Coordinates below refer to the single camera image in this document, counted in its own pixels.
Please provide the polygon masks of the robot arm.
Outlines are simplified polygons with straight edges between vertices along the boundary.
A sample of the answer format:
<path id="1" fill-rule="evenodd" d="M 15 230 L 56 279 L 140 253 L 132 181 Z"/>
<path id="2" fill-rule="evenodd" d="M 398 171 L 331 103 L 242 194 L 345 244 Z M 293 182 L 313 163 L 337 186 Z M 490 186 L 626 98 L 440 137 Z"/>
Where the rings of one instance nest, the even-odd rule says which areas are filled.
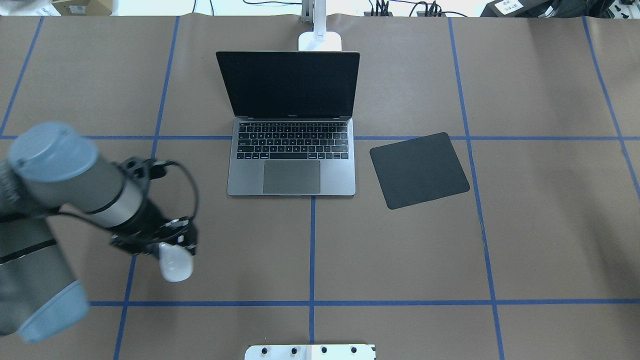
<path id="1" fill-rule="evenodd" d="M 194 193 L 192 214 L 167 218 L 149 196 L 152 180 L 178 167 Z M 49 218 L 78 219 L 110 233 L 129 255 L 158 260 L 171 283 L 194 272 L 199 192 L 179 162 L 131 157 L 110 162 L 69 124 L 47 121 L 10 145 L 1 161 L 1 335 L 44 341 L 87 316 L 90 303 Z"/>

